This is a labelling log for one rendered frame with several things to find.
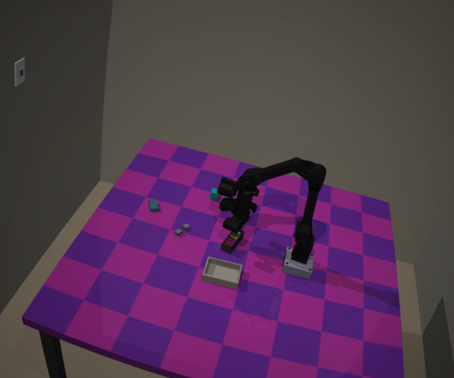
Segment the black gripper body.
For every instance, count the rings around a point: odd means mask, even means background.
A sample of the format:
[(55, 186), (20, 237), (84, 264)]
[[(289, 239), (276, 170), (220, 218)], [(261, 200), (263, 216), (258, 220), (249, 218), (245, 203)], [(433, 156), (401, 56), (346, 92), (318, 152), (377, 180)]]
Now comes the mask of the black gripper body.
[(234, 217), (226, 218), (222, 227), (230, 230), (231, 232), (237, 233), (240, 230), (243, 221), (251, 213), (250, 209), (254, 213), (257, 210), (257, 205), (253, 202), (250, 205), (241, 205), (238, 201), (235, 201), (233, 205), (235, 206), (235, 212), (232, 211)]

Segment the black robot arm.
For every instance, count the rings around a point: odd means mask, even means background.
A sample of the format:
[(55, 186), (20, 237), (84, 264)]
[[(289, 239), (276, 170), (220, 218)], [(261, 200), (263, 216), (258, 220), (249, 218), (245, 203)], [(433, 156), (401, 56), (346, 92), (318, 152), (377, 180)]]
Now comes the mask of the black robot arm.
[[(294, 235), (296, 244), (291, 252), (293, 261), (306, 265), (314, 244), (314, 236), (312, 234), (314, 209), (318, 193), (326, 176), (326, 168), (323, 165), (295, 157), (265, 168), (247, 169), (237, 181), (222, 177), (217, 193), (228, 198), (223, 198), (220, 201), (219, 209), (221, 211), (232, 210), (235, 212), (235, 206), (233, 205), (235, 201), (238, 201), (241, 205), (250, 205), (253, 195), (256, 197), (259, 195), (258, 185), (266, 180), (290, 172), (296, 172), (308, 181), (308, 195), (303, 219), (298, 220)], [(233, 198), (233, 196), (236, 196), (237, 191), (237, 198)]]

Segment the teal cube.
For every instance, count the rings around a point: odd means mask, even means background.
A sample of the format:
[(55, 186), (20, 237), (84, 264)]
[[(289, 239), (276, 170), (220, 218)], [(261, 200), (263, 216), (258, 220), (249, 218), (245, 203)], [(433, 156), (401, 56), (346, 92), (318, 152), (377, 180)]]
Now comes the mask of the teal cube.
[(218, 201), (220, 194), (217, 193), (218, 189), (212, 188), (212, 191), (210, 193), (210, 199), (214, 201)]

